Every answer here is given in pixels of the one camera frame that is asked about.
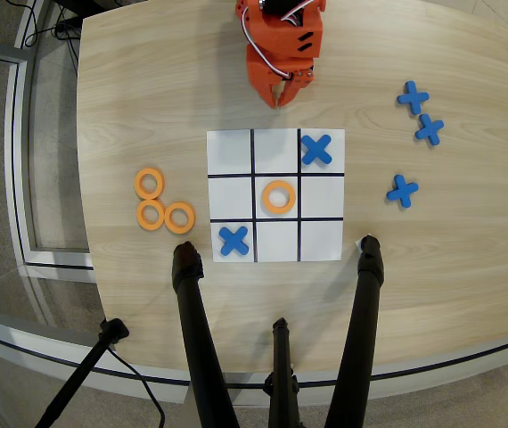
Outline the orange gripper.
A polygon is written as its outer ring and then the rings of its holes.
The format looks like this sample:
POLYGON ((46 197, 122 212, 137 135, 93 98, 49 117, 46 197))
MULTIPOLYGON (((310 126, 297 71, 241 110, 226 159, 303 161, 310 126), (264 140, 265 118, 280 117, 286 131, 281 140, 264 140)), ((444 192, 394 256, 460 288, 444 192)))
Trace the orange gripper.
POLYGON ((272 109, 284 107, 315 79, 312 58, 287 57, 257 45, 247 48, 250 82, 257 85, 260 98, 272 109))

